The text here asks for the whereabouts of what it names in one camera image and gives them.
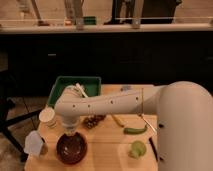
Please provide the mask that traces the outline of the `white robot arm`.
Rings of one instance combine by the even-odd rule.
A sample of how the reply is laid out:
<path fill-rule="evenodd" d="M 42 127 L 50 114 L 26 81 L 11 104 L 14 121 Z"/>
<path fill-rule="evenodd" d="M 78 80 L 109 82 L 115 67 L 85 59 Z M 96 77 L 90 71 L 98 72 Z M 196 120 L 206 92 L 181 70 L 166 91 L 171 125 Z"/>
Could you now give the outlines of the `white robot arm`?
<path fill-rule="evenodd" d="M 67 123 L 90 114 L 155 114 L 158 171 L 213 171 L 213 95 L 199 84 L 178 81 L 88 98 L 69 92 L 54 110 Z"/>

